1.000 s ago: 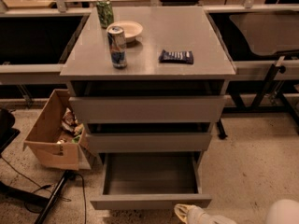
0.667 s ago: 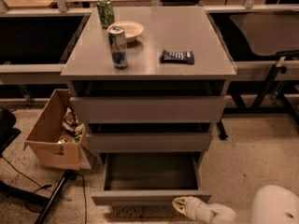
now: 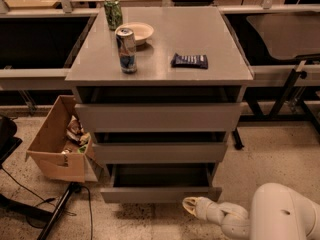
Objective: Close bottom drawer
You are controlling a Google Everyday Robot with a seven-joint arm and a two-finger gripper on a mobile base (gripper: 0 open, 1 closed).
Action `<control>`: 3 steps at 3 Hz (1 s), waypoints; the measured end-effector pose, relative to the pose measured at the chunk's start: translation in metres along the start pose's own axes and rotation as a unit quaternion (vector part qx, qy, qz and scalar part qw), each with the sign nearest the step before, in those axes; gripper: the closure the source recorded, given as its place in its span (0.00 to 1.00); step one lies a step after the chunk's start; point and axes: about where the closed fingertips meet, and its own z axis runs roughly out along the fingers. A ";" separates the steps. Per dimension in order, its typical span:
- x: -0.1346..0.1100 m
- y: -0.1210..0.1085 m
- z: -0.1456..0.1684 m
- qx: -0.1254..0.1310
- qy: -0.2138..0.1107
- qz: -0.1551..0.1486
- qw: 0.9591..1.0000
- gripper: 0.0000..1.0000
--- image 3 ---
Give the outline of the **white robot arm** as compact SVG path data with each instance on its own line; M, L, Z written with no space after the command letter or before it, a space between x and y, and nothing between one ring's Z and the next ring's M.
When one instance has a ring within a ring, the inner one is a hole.
M231 240L320 240L320 205L281 184L260 186L250 211L206 197L187 197L182 205Z

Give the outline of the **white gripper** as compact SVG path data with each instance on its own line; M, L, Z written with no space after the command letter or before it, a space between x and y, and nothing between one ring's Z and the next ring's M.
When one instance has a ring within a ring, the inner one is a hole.
M201 220L221 223L224 219L220 206L205 197L186 197L182 201L182 206L188 213Z

